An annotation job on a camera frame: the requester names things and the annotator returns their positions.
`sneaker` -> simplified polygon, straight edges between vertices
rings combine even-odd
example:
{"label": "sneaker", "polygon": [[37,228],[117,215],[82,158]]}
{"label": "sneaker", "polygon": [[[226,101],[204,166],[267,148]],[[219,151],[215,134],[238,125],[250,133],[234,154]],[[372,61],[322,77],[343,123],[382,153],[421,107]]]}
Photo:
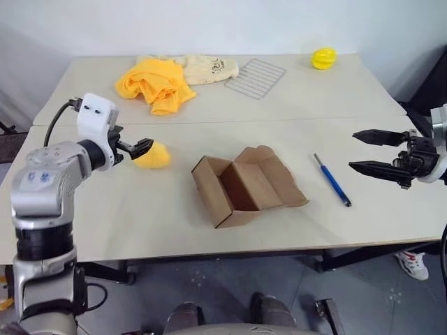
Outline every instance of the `sneaker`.
{"label": "sneaker", "polygon": [[399,260],[400,267],[408,274],[419,281],[428,279],[428,269],[424,265],[422,257],[425,253],[396,253],[395,256]]}

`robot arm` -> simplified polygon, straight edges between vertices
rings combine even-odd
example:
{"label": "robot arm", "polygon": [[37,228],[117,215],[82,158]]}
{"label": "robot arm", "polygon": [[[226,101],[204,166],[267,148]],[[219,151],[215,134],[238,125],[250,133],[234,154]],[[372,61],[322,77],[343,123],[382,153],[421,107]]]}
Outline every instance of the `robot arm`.
{"label": "robot arm", "polygon": [[393,164],[377,161],[350,162],[355,171],[374,178],[397,182],[402,188],[409,188],[417,178],[424,183],[438,179],[447,185],[447,104],[432,110],[433,138],[419,137],[416,131],[394,133],[369,129],[353,134],[353,137],[367,144],[398,147],[407,143],[406,151],[399,152]]}
{"label": "robot arm", "polygon": [[86,94],[78,115],[81,141],[31,152],[13,180],[15,307],[20,325],[30,334],[75,334],[74,317],[87,310],[87,286],[83,270],[76,266],[71,234],[75,189],[93,170],[109,170],[121,162],[118,149],[135,159],[153,143],[122,142],[117,115],[113,103]]}

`white wall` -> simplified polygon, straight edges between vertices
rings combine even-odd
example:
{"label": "white wall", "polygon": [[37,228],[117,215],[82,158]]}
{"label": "white wall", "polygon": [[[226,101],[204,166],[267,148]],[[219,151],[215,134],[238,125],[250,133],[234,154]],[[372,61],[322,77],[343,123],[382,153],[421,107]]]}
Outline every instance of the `white wall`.
{"label": "white wall", "polygon": [[8,68],[13,100],[31,94],[27,115],[35,115],[73,56],[333,46],[359,52],[405,100],[447,44],[446,17],[446,0],[0,0],[0,94],[11,95]]}

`black cable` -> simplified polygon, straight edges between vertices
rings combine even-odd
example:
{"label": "black cable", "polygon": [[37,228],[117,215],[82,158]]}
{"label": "black cable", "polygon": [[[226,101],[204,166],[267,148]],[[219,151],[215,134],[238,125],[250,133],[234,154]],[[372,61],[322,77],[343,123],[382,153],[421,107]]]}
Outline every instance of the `black cable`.
{"label": "black cable", "polygon": [[74,99],[70,99],[69,101],[64,103],[62,105],[62,107],[59,108],[57,113],[53,116],[53,120],[51,120],[50,125],[48,126],[47,133],[45,135],[45,139],[43,140],[43,146],[44,147],[48,146],[48,142],[50,141],[50,136],[51,136],[51,132],[53,131],[54,125],[56,124],[57,120],[59,120],[59,118],[61,117],[61,115],[64,112],[64,110],[66,110],[68,107],[71,106],[71,107],[75,108],[76,112],[79,112],[81,104],[82,104],[82,99],[80,99],[80,98],[75,99],[75,100]]}
{"label": "black cable", "polygon": [[87,309],[85,310],[86,312],[94,311],[95,309],[101,307],[102,305],[104,305],[105,301],[108,298],[107,288],[105,288],[103,285],[98,284],[98,283],[87,283],[87,287],[89,287],[89,286],[96,286],[96,287],[102,289],[102,291],[104,292],[104,298],[96,305],[94,305],[92,307],[87,307]]}
{"label": "black cable", "polygon": [[447,299],[447,264],[446,264],[446,244],[447,244],[447,225],[444,228],[441,238],[441,271],[442,279],[444,280],[444,286],[446,287],[446,299]]}

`beige cloth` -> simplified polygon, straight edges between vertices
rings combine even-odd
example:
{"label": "beige cloth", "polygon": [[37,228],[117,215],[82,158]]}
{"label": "beige cloth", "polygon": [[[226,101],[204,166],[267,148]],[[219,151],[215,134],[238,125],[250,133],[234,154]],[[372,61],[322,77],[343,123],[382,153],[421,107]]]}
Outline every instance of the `beige cloth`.
{"label": "beige cloth", "polygon": [[234,59],[204,56],[202,54],[187,54],[180,57],[167,56],[138,56],[137,63],[144,59],[157,58],[161,60],[172,59],[183,67],[183,76],[189,85],[209,84],[237,77],[239,66]]}

